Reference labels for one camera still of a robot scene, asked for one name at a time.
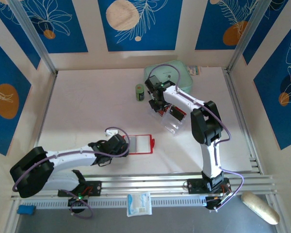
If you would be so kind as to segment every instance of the gray floor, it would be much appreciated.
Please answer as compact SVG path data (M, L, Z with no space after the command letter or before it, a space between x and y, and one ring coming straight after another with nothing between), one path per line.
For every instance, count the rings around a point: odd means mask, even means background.
M68 210L36 210L21 216L16 233L275 233L236 197L218 213L205 207L153 208L151 216L127 217L125 208L95 209L91 220Z

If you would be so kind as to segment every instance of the cable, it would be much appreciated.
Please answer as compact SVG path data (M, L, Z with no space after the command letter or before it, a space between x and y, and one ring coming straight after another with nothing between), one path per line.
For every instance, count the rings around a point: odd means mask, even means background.
M123 129L121 129L121 128L119 128L119 127L115 127L115 126L112 126L112 127L108 127L108 128L106 128L105 129L105 132L107 131L107 130L109 130L109 129L117 129L117 130L120 130L120 131L122 131L124 134L125 134L125 136L127 137L127 139L128 139L128 146L127 146L127 149L123 152L123 153L121 153L121 154L119 154L119 155L112 155L112 154L107 154L107 153L103 153L103 152L100 152L100 151L93 151L93 150L84 150L83 152L84 153L93 153L93 154L102 154L102 155L105 155L105 156L109 156L109 157L121 157L121 156L123 156L123 155L125 155L128 151L129 151L129 148L130 148L130 138L129 138L129 136L128 136L128 134L123 130ZM37 162L37 163L35 163L34 165L32 165L29 169L27 169L19 178L18 178L18 180L15 182L15 184L13 185L13 188L12 188L12 190L13 190L13 192L17 192L17 186L18 186L18 184L23 180L23 178L25 177L25 176L27 176L28 175L28 173L29 172L31 172L35 167L37 167L37 166L39 166L40 164L42 164L42 163L44 163L45 161L47 161L47 160L50 160L50 159L56 159L56 158L58 158L58 157L61 157L61 156L66 156L66 155L71 155L71 154L75 154L76 152L79 152L79 150L75 150L75 151L70 151L70 152L63 152L63 153L60 153L60 154L58 154L57 156L56 155L52 155L52 156L50 156L50 157L46 157L46 158L44 158L44 159L42 159L42 160L40 160L39 162ZM69 195L72 195L74 198L77 198L77 199L79 199L76 195L74 195L73 193L71 193L71 192L69 192L69 191L67 191L67 190L63 190L64 192L66 192L66 193L68 193ZM89 209L90 209L90 211L92 212L92 215L90 216L90 217L83 217L83 216L78 216L78 215L75 215L75 216L77 216L77 217L79 217L79 218L91 218L92 216L93 216L93 214L94 214L94 212L93 212L93 210L92 210L92 208L86 203L86 202L84 202L83 200L80 200L83 204L85 204L85 206L87 206Z
M227 129L227 127L225 126L225 124L219 119L219 117L217 117L210 109L208 109L206 106L204 106L204 105L202 105L202 104L200 104L200 103L198 103L197 101L195 101L194 99L192 99L192 98L190 98L190 97L188 97L187 95L184 95L182 92L180 92L180 91L178 91L178 85L179 85L179 83L180 83L180 80L181 80L181 74L180 74L180 71L175 67L175 66L173 66L173 65L170 65L170 64L160 64L160 65L158 65L158 66L156 66L156 67L154 67L152 70L151 70L151 72L149 73L149 76L148 76L148 78L150 78L150 75L151 75L151 73L152 73L152 71L154 71L156 68L158 68L158 67L162 67L162 66L167 66L167 67L172 67L172 68L174 68L177 72L178 72L178 80L177 80L177 83L176 83L176 91L177 91L177 93L179 94L179 95L181 95L182 97L184 97L184 98L186 98L187 100L189 100L189 101L191 101L193 104L195 104L195 105L197 105L198 107L201 107L201 108L203 108L205 111L207 111L216 121L218 121L219 122L219 124L223 127L223 129L226 131L226 133L227 133L227 135L228 135L228 138L227 139L223 139L223 140L220 140L220 141L217 141L217 142L215 142L214 144L213 144L213 146L214 146L214 159L215 159L215 164L216 164L216 166L218 166L218 159L217 159L217 145L219 144L219 143L222 143L222 142L227 142L227 141L229 141L229 140L231 140L232 139L232 135L231 135L231 133L230 133L230 131ZM219 167L222 171L224 171L224 172L227 172L227 173L230 173L230 174L234 174L234 175L238 175L238 176L240 176L240 178L242 179L242 182L241 182L241 184L239 185L239 187L236 189L236 191L234 192L234 194L232 195L232 196L230 196L222 205L220 205L215 211L218 211L222 206L224 206L233 196L235 196L238 192L239 192L239 190L242 188L242 186L243 186L243 183L244 183L244 177L241 175L241 174L239 174L239 173L237 173L237 172L233 172L233 171L229 171L229 170L225 170L225 169L223 169L223 168L221 168L221 167Z

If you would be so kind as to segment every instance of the white packet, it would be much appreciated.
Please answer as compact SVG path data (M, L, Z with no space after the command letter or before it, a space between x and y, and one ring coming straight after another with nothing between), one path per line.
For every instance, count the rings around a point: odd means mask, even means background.
M127 217L152 215L150 192L127 195Z

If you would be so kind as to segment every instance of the orange circle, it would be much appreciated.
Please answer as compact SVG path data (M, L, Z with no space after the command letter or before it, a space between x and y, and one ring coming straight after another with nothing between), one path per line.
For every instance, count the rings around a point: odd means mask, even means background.
M48 30L48 29L46 29L46 30L43 32L43 35L44 35L47 39L50 39L50 40L54 39L55 36L56 36L55 33L54 33L53 31Z
M16 89L9 84L0 85L0 116L13 119L19 107L19 97Z
M289 103L289 95L286 92L283 92L279 95L279 103L282 106L287 106Z
M241 21L230 26L223 35L223 43L229 46L237 45L247 24L247 21Z

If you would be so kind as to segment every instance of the blue block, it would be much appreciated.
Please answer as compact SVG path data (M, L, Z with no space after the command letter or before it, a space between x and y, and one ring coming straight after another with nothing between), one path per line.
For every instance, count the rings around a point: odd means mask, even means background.
M19 215L33 215L35 210L35 205L20 205L18 207L17 213Z

